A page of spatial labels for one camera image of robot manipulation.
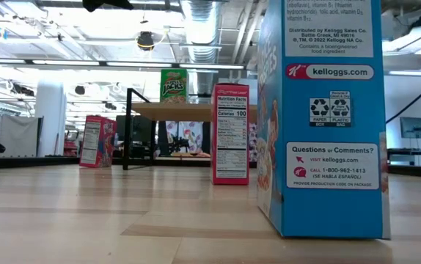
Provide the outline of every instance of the wall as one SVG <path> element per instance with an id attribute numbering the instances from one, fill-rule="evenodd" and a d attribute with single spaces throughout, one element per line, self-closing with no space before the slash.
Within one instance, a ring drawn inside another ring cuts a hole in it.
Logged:
<path id="1" fill-rule="evenodd" d="M 421 77 L 385 76 L 384 80 L 385 115 L 388 120 L 421 93 Z M 398 118 L 387 124 L 388 148 L 418 147 L 421 149 L 421 139 L 401 138 L 400 117 L 421 117 L 421 99 Z M 416 157 L 416 164 L 421 166 L 421 156 Z"/>

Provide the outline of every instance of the nutrition facts label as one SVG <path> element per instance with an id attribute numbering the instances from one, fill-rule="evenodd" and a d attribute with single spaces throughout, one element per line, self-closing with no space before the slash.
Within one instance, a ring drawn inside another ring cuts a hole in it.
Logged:
<path id="1" fill-rule="evenodd" d="M 99 122 L 87 122 L 85 124 L 84 147 L 82 149 L 80 163 L 96 164 L 100 128 L 101 123 Z"/>
<path id="2" fill-rule="evenodd" d="M 373 57 L 370 0 L 285 0 L 285 56 Z"/>
<path id="3" fill-rule="evenodd" d="M 246 178 L 248 166 L 247 97 L 217 97 L 217 177 Z"/>

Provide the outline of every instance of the ceiling duct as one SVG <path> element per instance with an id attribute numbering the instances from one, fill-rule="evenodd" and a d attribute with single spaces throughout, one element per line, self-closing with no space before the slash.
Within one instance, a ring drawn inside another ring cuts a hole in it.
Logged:
<path id="1" fill-rule="evenodd" d="M 217 24 L 221 3 L 216 1 L 187 0 L 181 2 L 186 16 L 186 41 L 189 44 L 215 45 L 217 43 Z M 192 63 L 216 63 L 217 49 L 212 47 L 190 47 L 189 58 Z M 196 73 L 196 94 L 211 94 L 213 89 L 212 73 Z"/>

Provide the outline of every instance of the wooden table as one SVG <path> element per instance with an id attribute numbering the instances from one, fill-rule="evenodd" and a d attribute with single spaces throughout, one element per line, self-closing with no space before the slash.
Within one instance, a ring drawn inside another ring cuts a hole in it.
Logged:
<path id="1" fill-rule="evenodd" d="M 152 121 L 212 121 L 211 104 L 132 103 L 132 110 Z M 249 121 L 256 123 L 257 106 L 249 106 Z"/>

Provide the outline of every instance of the ceiling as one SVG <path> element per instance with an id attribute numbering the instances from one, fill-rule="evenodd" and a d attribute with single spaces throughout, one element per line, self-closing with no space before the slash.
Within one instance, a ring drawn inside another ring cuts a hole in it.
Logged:
<path id="1" fill-rule="evenodd" d="M 221 5 L 217 22 L 217 44 L 220 49 L 215 63 L 235 63 L 232 55 L 248 1 L 252 0 L 213 1 Z M 188 24 L 179 1 L 169 0 L 169 6 L 164 5 L 164 0 L 130 2 L 135 5 L 135 10 L 103 6 L 94 12 L 87 12 L 79 0 L 0 1 L 0 29 L 6 32 L 0 42 L 0 58 L 190 62 L 188 49 L 183 47 L 187 43 Z M 250 36 L 251 42 L 243 63 L 248 63 L 257 52 L 260 16 L 255 15 L 256 2 L 250 12 L 247 29 L 254 19 L 257 19 L 257 26 Z M 385 0 L 382 1 L 382 9 L 410 12 L 421 9 L 421 0 Z M 143 51 L 137 46 L 136 39 L 140 32 L 153 33 L 155 46 L 152 51 Z M 418 57 L 411 60 L 416 63 Z M 405 60 L 387 59 L 386 65 L 405 65 Z M 159 99 L 158 71 L 39 70 L 30 67 L 0 67 L 0 98 L 33 99 L 14 94 L 10 89 L 12 84 L 20 84 L 36 93 L 40 78 L 66 81 L 67 101 L 76 102 L 67 105 L 69 123 L 84 121 L 85 114 L 110 113 L 103 115 L 113 117 L 117 112 L 124 111 L 123 102 L 128 87 L 136 88 L 151 101 Z M 77 85 L 84 85 L 89 92 L 77 95 L 74 92 Z M 81 100 L 96 100 L 98 103 L 79 103 Z M 101 103 L 105 100 L 115 102 L 117 110 L 106 109 Z M 133 101 L 140 99 L 134 96 Z M 21 114 L 34 113 L 34 102 L 0 102 L 2 106 L 20 111 Z"/>

